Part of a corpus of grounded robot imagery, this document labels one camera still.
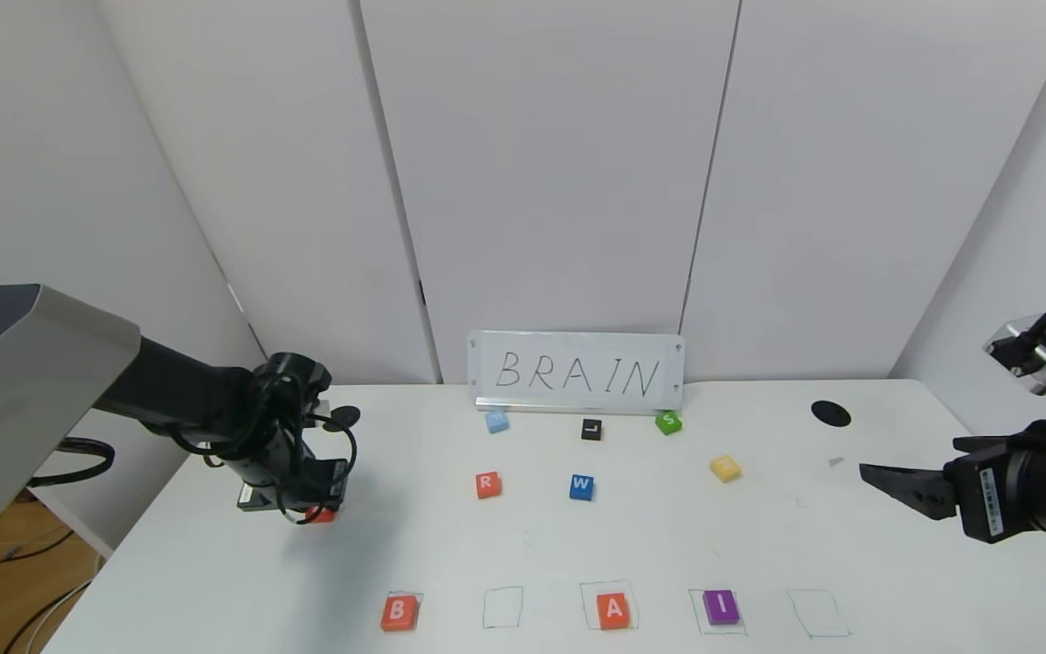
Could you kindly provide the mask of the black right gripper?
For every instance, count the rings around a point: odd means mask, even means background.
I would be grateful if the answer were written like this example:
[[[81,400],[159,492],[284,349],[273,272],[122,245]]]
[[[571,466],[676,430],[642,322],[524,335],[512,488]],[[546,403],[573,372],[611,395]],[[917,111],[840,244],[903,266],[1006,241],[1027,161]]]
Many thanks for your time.
[[[863,463],[861,481],[929,519],[959,510],[967,537],[990,545],[1046,531],[1046,420],[1008,436],[959,436],[953,447],[963,455],[945,473]]]

